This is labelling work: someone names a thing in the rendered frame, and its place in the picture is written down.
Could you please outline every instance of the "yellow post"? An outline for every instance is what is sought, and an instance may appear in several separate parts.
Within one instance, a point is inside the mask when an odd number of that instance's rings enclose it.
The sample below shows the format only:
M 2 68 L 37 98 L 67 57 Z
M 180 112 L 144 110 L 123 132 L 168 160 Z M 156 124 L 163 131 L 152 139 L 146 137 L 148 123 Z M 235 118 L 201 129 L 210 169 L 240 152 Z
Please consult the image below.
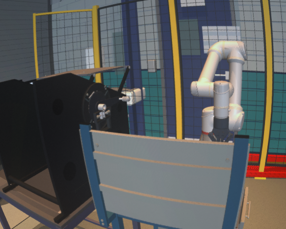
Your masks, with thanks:
M 168 0 L 170 23 L 172 33 L 172 48 L 174 62 L 174 80 L 175 80 L 175 97 L 176 97 L 176 138 L 183 139 L 183 109 L 182 109 L 182 88 L 180 73 L 180 56 L 179 41 L 177 30 L 177 17 L 175 0 Z
M 92 32 L 93 32 L 93 55 L 94 55 L 94 67 L 101 67 L 101 56 L 100 56 L 100 47 L 99 47 L 99 23 L 98 23 L 98 13 L 97 9 L 99 6 L 92 7 Z M 101 74 L 98 73 L 95 76 L 95 82 L 102 83 Z
M 265 42 L 266 42 L 266 116 L 264 125 L 264 136 L 262 145 L 262 154 L 259 164 L 259 172 L 263 172 L 266 164 L 266 156 L 268 151 L 268 143 L 270 136 L 270 125 L 272 116 L 272 83 L 273 83 L 273 66 L 272 66 L 272 33 L 270 21 L 270 8 L 268 0 L 262 0 L 263 15 L 264 15 L 264 29 L 265 29 Z
M 35 71 L 36 79 L 39 78 L 38 73 L 38 59 L 37 59 L 37 41 L 36 41 L 36 14 L 33 14 L 33 36 L 34 36 L 34 56 L 35 56 Z

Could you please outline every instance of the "floor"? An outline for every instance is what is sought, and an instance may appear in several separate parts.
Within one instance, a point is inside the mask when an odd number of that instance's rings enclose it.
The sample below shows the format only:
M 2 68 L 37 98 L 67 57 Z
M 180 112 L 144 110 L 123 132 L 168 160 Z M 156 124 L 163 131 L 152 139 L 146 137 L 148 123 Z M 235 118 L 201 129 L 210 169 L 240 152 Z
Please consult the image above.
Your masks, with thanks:
M 286 179 L 246 178 L 245 187 L 249 187 L 248 201 L 251 201 L 251 209 L 249 219 L 245 220 L 244 229 L 286 229 Z M 2 199 L 0 204 L 11 229 L 48 229 L 5 200 Z M 96 211 L 92 212 L 89 218 L 98 221 Z M 124 219 L 124 227 L 132 229 L 132 222 Z M 81 222 L 76 227 L 76 229 L 101 228 L 87 221 Z M 153 226 L 141 224 L 141 229 L 153 229 Z

